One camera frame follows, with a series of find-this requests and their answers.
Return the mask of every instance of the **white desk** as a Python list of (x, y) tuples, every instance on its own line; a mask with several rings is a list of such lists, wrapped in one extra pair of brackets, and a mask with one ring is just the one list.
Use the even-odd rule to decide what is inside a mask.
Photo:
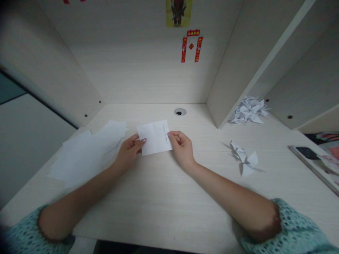
[[(174, 115), (176, 108), (185, 108), (187, 115)], [(95, 133), (108, 120), (126, 121), (129, 137), (137, 125), (163, 119), (170, 130), (191, 138), (198, 163), (268, 198), (285, 199), (339, 246), (339, 198), (287, 146), (323, 151), (273, 116), (263, 125), (226, 124), (218, 130), (204, 104), (117, 104), (104, 106), (84, 129)], [(241, 178), (239, 162), (227, 147), (231, 140), (255, 150), (266, 173)], [(46, 177), (54, 161), (55, 155), (1, 211), (6, 225), (60, 195), (63, 182)], [(179, 168), (171, 152), (164, 152), (139, 156), (135, 168), (91, 209), (74, 234), (199, 253), (239, 253), (234, 230), (232, 218)]]

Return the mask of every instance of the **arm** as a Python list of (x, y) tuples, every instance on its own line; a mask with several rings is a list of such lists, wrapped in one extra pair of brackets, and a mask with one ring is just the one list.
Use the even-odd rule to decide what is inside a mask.
[(264, 242), (281, 231), (279, 211), (273, 202), (196, 163), (192, 142), (182, 132), (169, 132), (168, 136), (182, 169), (256, 242)]
[(38, 224), (49, 239), (63, 240), (70, 234), (88, 210), (131, 168), (146, 142), (146, 139), (137, 140), (138, 137), (135, 134), (123, 142), (115, 162), (108, 169), (41, 212)]

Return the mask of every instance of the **light blue knit sleeve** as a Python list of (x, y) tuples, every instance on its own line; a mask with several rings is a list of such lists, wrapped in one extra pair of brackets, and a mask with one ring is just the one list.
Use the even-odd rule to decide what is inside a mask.
[(75, 237), (69, 235), (63, 241), (52, 241), (43, 235), (38, 226), (41, 206), (11, 227), (4, 234), (8, 253), (64, 254), (72, 248)]
[(264, 243), (256, 244), (244, 237), (241, 243), (248, 253), (339, 253), (320, 228), (307, 216), (302, 215), (282, 199), (272, 199), (279, 206), (281, 232)]

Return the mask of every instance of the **small picture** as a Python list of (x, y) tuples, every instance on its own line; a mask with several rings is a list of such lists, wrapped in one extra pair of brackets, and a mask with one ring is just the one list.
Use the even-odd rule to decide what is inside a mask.
[(166, 26), (188, 27), (193, 0), (166, 0)]

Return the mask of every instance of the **forearm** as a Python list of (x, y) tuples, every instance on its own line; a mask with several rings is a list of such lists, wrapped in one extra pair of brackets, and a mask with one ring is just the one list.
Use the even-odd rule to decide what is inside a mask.
[(47, 206), (39, 219), (44, 234), (53, 240), (64, 239), (124, 172), (125, 169), (115, 168), (113, 164), (83, 186)]
[(268, 199), (197, 163), (185, 171), (257, 242), (280, 232), (279, 212)]

